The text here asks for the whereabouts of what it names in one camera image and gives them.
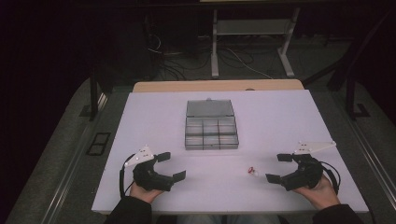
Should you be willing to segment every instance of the white tabletop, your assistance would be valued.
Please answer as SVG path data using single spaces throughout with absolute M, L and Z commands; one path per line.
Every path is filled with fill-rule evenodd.
M 239 148 L 191 151 L 184 147 L 189 100 L 230 99 L 235 113 Z M 277 161 L 292 153 L 299 141 L 331 142 L 309 91 L 135 92 L 126 103 L 120 126 L 97 190 L 92 210 L 110 213 L 120 200 L 119 171 L 127 157 L 148 145 L 155 154 L 172 153 L 156 163 L 161 175 L 187 171 L 185 180 L 160 195 L 152 205 L 159 214 L 243 214 L 314 210 L 301 195 L 269 184 L 265 174 L 287 175 L 295 162 Z M 313 154 L 334 166 L 342 177 L 339 198 L 356 212 L 367 212 L 349 171 L 335 147 Z M 248 174 L 253 166 L 259 177 Z M 125 172 L 125 186 L 133 180 Z

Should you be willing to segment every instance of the clear plastic organizer box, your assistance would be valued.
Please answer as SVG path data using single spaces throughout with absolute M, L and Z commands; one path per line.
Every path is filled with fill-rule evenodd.
M 187 150 L 238 148 L 231 101 L 188 101 L 185 145 Z

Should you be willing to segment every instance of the black sleeve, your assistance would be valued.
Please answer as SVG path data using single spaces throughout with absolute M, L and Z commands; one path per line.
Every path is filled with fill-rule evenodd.
M 120 200 L 105 224 L 151 224 L 151 204 L 133 197 L 124 197 Z
M 347 204 L 337 204 L 320 210 L 313 220 L 314 224 L 364 224 Z

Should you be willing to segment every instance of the gray carpet floor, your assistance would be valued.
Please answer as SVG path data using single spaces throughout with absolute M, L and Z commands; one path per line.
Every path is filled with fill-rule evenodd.
M 335 62 L 349 45 L 341 42 L 325 47 L 323 43 L 322 37 L 292 40 L 288 56 L 295 78 L 304 80 Z M 274 37 L 220 39 L 219 79 L 267 78 L 265 75 L 287 78 L 276 53 L 280 44 L 281 39 Z M 199 51 L 197 56 L 168 48 L 159 75 L 154 80 L 211 79 L 208 60 L 210 43 L 202 40 Z M 235 54 L 260 73 L 246 68 Z M 330 76 L 322 77 L 306 88 L 310 90 L 349 172 L 371 209 L 371 213 L 359 216 L 365 223 L 394 223 L 395 209 L 365 159 L 361 142 L 352 126 L 359 126 L 393 181 L 396 180 L 396 163 L 393 162 L 396 158 L 396 128 L 361 85 L 356 90 L 356 103 L 364 104 L 371 117 L 351 121 L 343 109 L 345 88 L 338 92 L 326 88 Z M 130 89 L 115 88 L 113 93 L 106 96 L 106 104 L 97 118 L 89 121 L 89 118 L 81 116 L 84 106 L 90 104 L 89 80 L 81 85 L 7 223 L 102 223 L 106 219 L 91 211 L 91 207 Z M 85 151 L 96 133 L 110 133 L 109 142 L 104 155 L 88 156 Z M 51 202 L 59 202 L 59 206 L 54 208 Z M 290 224 L 301 224 L 310 223 L 313 214 L 283 216 Z

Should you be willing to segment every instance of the person's arm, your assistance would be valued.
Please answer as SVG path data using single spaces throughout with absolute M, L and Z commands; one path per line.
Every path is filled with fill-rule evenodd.
M 349 205 L 340 203 L 332 183 L 325 175 L 313 189 L 302 187 L 294 191 L 305 196 L 319 210 L 313 217 L 314 224 L 363 223 Z
M 120 200 L 105 224 L 151 224 L 151 203 L 161 193 L 161 190 L 147 191 L 133 183 L 130 195 Z

